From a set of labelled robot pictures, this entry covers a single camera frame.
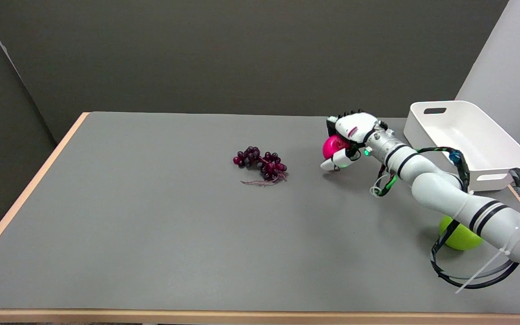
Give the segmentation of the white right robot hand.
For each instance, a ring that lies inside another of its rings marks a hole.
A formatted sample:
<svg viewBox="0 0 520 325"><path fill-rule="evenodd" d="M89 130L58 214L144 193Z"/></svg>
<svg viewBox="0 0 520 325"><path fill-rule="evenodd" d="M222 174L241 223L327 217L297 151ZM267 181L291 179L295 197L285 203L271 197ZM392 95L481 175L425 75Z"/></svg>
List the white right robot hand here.
<svg viewBox="0 0 520 325"><path fill-rule="evenodd" d="M367 144L368 138L376 131L388 130L388 125L364 111L345 112L342 115L330 116L326 120L328 136L336 135L348 144L339 149L322 162L320 168L326 172L338 171L357 161Z"/></svg>

